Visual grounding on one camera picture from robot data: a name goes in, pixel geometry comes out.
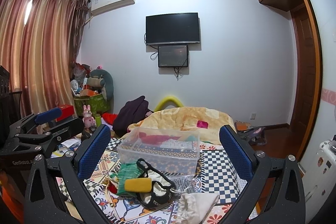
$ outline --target wooden door frame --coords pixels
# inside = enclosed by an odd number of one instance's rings
[[[314,10],[312,8],[312,5],[310,3],[310,0],[303,0],[304,4],[307,8],[308,16],[309,16],[309,22],[312,30],[312,36],[313,36],[313,41],[314,41],[314,47],[315,47],[315,69],[316,69],[316,74],[315,74],[315,88],[314,88],[314,97],[313,97],[313,103],[312,103],[312,108],[311,108],[311,113],[308,121],[308,125],[306,128],[306,132],[304,134],[301,146],[299,148],[299,151],[296,154],[297,160],[301,160],[303,153],[308,145],[308,142],[310,140],[311,134],[314,129],[317,113],[319,110],[320,106],[320,98],[321,98],[321,90],[322,90],[322,47],[321,47],[321,40],[320,40],[320,33],[319,33],[319,28],[317,25],[316,17]],[[298,37],[297,37],[297,31],[295,28],[295,39],[296,39],[296,45],[298,44]],[[299,69],[300,69],[300,59],[299,59],[299,52],[298,52],[298,76],[297,76],[297,83],[300,81],[300,74],[299,74]],[[297,95],[298,95],[298,87],[299,85],[296,85],[296,95],[295,95],[295,103],[294,103],[294,110],[297,106]]]

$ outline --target checkered pattern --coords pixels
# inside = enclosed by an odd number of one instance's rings
[[[83,181],[86,189],[89,191],[90,195],[95,198],[100,191],[104,190],[104,187],[98,183],[95,183],[94,181],[90,179],[86,179]],[[68,193],[67,188],[65,187],[64,181],[59,185],[60,192],[69,200],[71,201],[70,195]]]
[[[237,183],[238,183],[239,192],[241,193],[243,191],[243,189],[245,188],[245,185],[247,184],[247,181],[241,179],[238,175]]]
[[[122,140],[116,139],[116,138],[111,138],[110,143],[107,145],[106,149],[113,151],[113,152],[118,152],[117,151],[117,146],[121,144]]]
[[[202,192],[219,193],[217,205],[233,203],[239,196],[237,173],[225,150],[203,150]]]

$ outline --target window light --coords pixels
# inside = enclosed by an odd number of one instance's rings
[[[30,0],[29,3],[28,3],[28,5],[27,5],[24,25],[26,25],[26,23],[27,23],[27,21],[28,21],[28,17],[29,17],[29,14],[30,14],[30,10],[32,9],[32,2],[33,2],[33,0]]]

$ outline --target pink wall border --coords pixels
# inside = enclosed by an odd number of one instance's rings
[[[321,100],[336,106],[336,92],[322,89]]]

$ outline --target air conditioner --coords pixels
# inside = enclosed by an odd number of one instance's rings
[[[91,0],[91,13],[92,15],[98,15],[103,12],[114,10],[120,7],[131,5],[135,3],[135,0]]]

